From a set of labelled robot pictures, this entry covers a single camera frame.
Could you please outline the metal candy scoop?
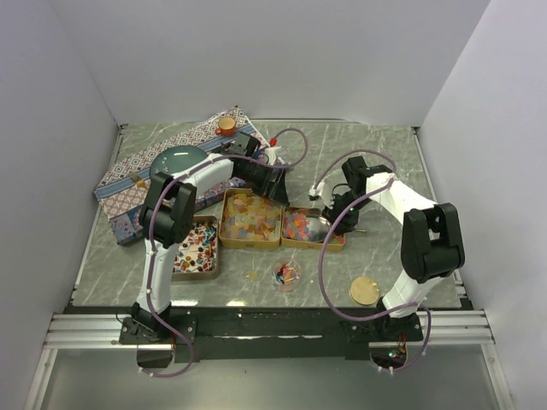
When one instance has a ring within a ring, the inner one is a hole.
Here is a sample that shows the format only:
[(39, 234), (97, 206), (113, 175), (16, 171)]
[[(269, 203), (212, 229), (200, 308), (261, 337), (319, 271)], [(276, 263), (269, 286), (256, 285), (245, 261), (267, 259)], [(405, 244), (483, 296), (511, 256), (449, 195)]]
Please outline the metal candy scoop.
[[(332, 229), (332, 224), (323, 216), (311, 215), (305, 218), (302, 226), (298, 229), (300, 239), (310, 243), (323, 243), (326, 240), (328, 232)], [(357, 231), (367, 233), (365, 228), (354, 226), (341, 221), (334, 229), (334, 235), (344, 235)]]

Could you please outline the gold tin with popsicle candies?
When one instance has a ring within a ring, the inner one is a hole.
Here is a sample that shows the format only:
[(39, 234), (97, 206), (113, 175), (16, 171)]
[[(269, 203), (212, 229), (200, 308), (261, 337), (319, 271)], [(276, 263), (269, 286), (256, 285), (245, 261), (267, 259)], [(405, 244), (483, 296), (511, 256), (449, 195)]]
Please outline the gold tin with popsicle candies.
[(280, 246), (282, 211), (276, 202), (251, 189), (225, 192), (219, 238), (229, 249), (274, 250)]

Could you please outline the gold tin with gummy candies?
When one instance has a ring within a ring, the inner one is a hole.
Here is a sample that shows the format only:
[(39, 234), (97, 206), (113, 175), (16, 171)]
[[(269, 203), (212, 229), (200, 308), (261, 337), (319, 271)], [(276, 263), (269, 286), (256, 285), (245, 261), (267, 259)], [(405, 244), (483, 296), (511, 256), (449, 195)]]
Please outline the gold tin with gummy candies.
[(317, 208), (286, 207), (281, 223), (280, 244), (294, 249), (321, 250), (330, 222)]

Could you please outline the gold tin with lollipops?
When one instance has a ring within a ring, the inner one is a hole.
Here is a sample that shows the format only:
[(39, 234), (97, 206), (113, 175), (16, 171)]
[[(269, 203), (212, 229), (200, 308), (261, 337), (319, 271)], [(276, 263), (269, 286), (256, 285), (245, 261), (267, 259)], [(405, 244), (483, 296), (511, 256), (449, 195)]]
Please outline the gold tin with lollipops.
[(213, 280), (220, 274), (219, 223), (212, 215), (195, 216), (174, 260), (174, 282)]

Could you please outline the teal ceramic plate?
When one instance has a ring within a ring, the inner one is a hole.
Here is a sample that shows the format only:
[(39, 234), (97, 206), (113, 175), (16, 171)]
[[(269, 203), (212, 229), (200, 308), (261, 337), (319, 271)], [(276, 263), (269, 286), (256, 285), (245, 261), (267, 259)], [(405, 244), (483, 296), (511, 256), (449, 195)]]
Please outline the teal ceramic plate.
[(150, 165), (150, 176), (158, 173), (165, 173), (174, 176), (176, 173), (185, 171), (195, 166), (208, 157), (202, 149), (180, 145), (163, 150), (159, 153)]

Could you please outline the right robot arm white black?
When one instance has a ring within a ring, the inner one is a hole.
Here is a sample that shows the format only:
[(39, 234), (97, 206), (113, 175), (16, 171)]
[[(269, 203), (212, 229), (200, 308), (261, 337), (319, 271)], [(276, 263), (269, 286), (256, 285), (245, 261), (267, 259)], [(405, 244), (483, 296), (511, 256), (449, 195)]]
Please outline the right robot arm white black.
[(322, 216), (330, 223), (326, 241), (354, 231), (361, 208), (376, 202), (402, 226), (400, 260), (403, 270), (380, 300), (374, 330), (390, 341), (403, 332), (404, 321), (414, 314), (431, 289), (465, 262), (462, 232), (456, 207), (438, 204), (420, 195), (396, 175), (395, 163), (369, 166), (351, 151), (339, 157), (348, 190), (340, 195), (322, 174), (309, 188), (309, 199), (324, 204)]

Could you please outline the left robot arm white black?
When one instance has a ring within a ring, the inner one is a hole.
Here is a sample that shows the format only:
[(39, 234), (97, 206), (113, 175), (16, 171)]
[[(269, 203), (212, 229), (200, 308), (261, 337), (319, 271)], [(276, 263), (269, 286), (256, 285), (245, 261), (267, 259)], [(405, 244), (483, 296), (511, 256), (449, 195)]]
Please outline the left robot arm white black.
[(150, 187), (139, 215), (145, 244), (144, 276), (132, 305), (132, 322), (151, 343), (168, 337), (170, 286), (180, 243), (191, 232), (196, 200), (205, 191), (229, 179), (242, 179), (253, 192), (287, 205), (285, 170), (290, 164), (255, 158), (259, 140), (241, 133), (223, 149), (211, 153), (194, 146), (177, 146), (161, 152), (150, 175)]

